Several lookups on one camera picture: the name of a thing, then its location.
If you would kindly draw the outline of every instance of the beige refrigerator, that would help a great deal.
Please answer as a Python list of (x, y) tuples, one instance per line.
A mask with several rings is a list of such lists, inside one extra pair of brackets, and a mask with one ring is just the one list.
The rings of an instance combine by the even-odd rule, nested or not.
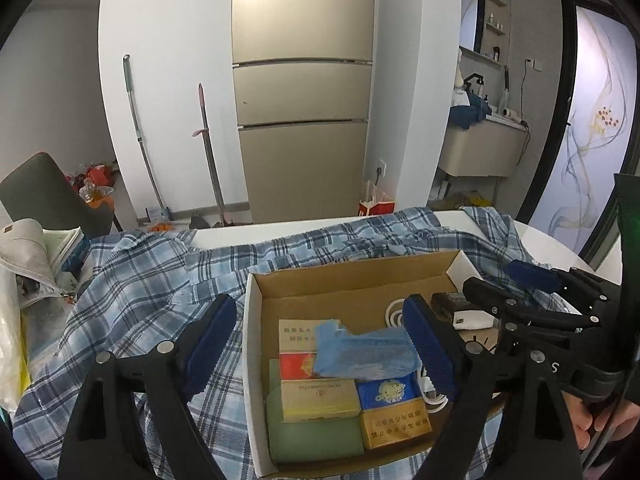
[(256, 223), (356, 215), (374, 0), (233, 0), (242, 164)]

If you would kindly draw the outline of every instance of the blue plaid cloth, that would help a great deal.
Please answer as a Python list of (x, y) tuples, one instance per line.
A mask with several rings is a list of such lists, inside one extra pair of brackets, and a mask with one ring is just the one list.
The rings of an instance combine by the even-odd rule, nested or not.
[[(95, 355), (140, 355), (176, 338), (200, 318), (216, 295), (238, 302), (238, 322), (203, 393), (188, 407), (204, 441), (229, 479), (254, 478), (244, 414), (241, 323), (249, 273), (334, 262), (464, 250), (480, 275), (545, 308), (562, 308), (543, 293), (532, 296), (502, 271), (511, 260), (532, 262), (513, 221), (492, 208), (468, 208), (488, 241), (442, 227), (428, 208), (370, 217), (255, 245), (207, 251), (188, 248), (193, 232), (128, 233), (92, 247), (94, 278), (70, 316), (58, 354), (25, 392), (14, 418), (14, 438), (44, 478), (57, 473), (62, 439), (82, 380)], [(158, 476), (172, 478), (144, 395), (136, 396), (140, 425)], [(500, 415), (491, 418), (467, 477), (486, 468)], [(353, 479), (409, 479), (426, 453), (348, 475)]]

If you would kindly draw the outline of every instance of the green mop handle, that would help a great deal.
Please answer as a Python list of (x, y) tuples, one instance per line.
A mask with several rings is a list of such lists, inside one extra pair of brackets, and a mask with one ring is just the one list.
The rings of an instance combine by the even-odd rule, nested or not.
[(131, 108), (131, 117), (133, 118), (133, 125), (136, 129), (136, 137), (138, 138), (138, 142), (142, 141), (142, 131), (140, 131), (140, 126), (138, 124), (138, 117), (136, 115), (136, 107), (133, 104), (133, 78), (131, 76), (131, 56), (127, 54), (122, 59), (122, 64), (124, 66), (124, 83), (127, 87), (127, 94), (129, 95), (129, 107)]

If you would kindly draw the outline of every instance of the gray chair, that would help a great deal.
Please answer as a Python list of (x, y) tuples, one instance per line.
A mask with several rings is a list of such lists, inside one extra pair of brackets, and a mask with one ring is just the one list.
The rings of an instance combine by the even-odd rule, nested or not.
[(91, 239), (122, 230), (108, 204), (92, 208), (75, 192), (49, 153), (37, 153), (0, 182), (0, 202), (15, 222), (37, 220), (43, 229), (82, 228)]

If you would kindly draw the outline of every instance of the hand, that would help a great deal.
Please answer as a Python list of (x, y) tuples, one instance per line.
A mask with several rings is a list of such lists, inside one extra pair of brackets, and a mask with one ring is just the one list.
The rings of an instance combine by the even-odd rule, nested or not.
[[(607, 423), (607, 420), (611, 415), (614, 404), (615, 402), (597, 416), (596, 421), (593, 425), (596, 431), (603, 430), (604, 425)], [(621, 438), (625, 438), (627, 435), (631, 434), (631, 432), (635, 429), (639, 419), (640, 406), (630, 402), (629, 400), (623, 399), (620, 403), (620, 408), (618, 409), (618, 412), (616, 413), (616, 416), (613, 418), (613, 422), (611, 423), (612, 427), (616, 428), (616, 431), (613, 432), (611, 439), (620, 440)]]
[(585, 449), (591, 440), (588, 430), (593, 423), (593, 416), (582, 400), (578, 397), (572, 396), (566, 392), (562, 392), (562, 396), (564, 397), (564, 402), (566, 402), (566, 407), (569, 411), (569, 417), (571, 418), (571, 424), (574, 427), (575, 440), (578, 443), (578, 447), (580, 449)]

